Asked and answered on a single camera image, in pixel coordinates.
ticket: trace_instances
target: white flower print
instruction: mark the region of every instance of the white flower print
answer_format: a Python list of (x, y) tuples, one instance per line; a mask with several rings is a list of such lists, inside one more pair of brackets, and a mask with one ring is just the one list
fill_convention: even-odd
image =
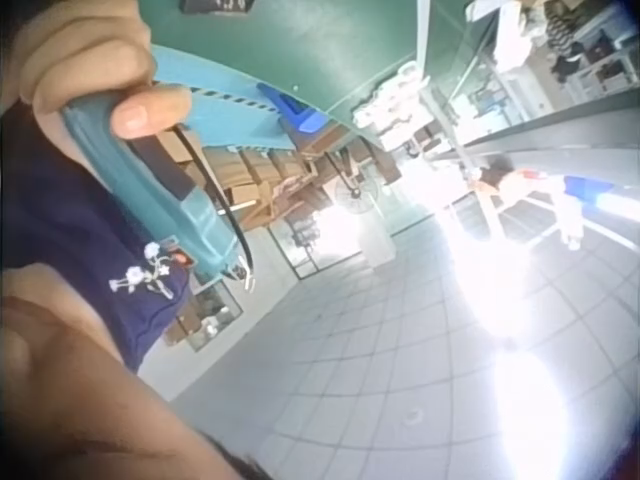
[(152, 260), (160, 253), (160, 245), (151, 242), (144, 247), (144, 256), (147, 260)]
[(170, 274), (170, 266), (165, 265), (163, 261), (170, 261), (169, 257), (160, 257), (160, 245), (155, 242), (149, 243), (144, 247), (144, 256), (151, 267), (150, 270), (143, 269), (139, 266), (129, 267), (125, 274), (125, 278), (120, 280), (109, 280), (109, 288), (112, 292), (117, 292), (120, 288), (126, 288), (128, 293), (133, 293), (136, 286), (145, 284), (147, 290), (161, 293), (171, 300), (173, 292), (160, 280), (159, 277), (166, 277)]
[(145, 278), (144, 271), (140, 267), (129, 267), (127, 269), (127, 282), (131, 285), (138, 285)]

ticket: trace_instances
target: navy blue shirt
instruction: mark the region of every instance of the navy blue shirt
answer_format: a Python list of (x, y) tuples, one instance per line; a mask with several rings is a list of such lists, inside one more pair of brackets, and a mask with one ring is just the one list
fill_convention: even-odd
[(46, 139), (29, 108), (18, 104), (7, 111), (1, 134), (2, 268), (54, 268), (101, 316), (125, 365), (136, 371), (182, 307), (187, 272), (163, 261), (169, 274), (157, 278), (169, 295), (151, 281), (132, 292), (114, 288), (113, 281), (125, 280), (131, 267), (157, 271), (145, 257), (149, 234), (86, 169)]

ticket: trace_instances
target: white wall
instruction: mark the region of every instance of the white wall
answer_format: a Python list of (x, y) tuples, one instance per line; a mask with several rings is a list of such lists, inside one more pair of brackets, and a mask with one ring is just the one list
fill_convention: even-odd
[(256, 286), (249, 294), (239, 282), (227, 286), (242, 315), (199, 352), (187, 342), (172, 347), (161, 338), (142, 363), (140, 377), (171, 401), (231, 349), (297, 283), (297, 278), (264, 228), (246, 234), (255, 262)]

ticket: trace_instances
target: blue handheld device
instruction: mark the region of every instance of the blue handheld device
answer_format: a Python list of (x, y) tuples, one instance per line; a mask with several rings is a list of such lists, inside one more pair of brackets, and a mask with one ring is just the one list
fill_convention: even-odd
[[(221, 275), (253, 288), (253, 261), (226, 198), (210, 182), (235, 233), (218, 215), (211, 198), (170, 158), (155, 137), (124, 142), (111, 133), (111, 112), (121, 95), (107, 92), (70, 102), (62, 110), (65, 125), (106, 187), (159, 244), (173, 244), (207, 280)], [(175, 130), (201, 170), (205, 161), (182, 132)], [(246, 258), (237, 253), (240, 242)]]

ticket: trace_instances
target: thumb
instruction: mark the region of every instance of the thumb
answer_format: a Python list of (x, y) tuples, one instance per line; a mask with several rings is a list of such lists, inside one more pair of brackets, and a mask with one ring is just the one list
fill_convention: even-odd
[(125, 140), (155, 135), (183, 121), (190, 110), (188, 88), (157, 85), (121, 102), (111, 115), (111, 128)]

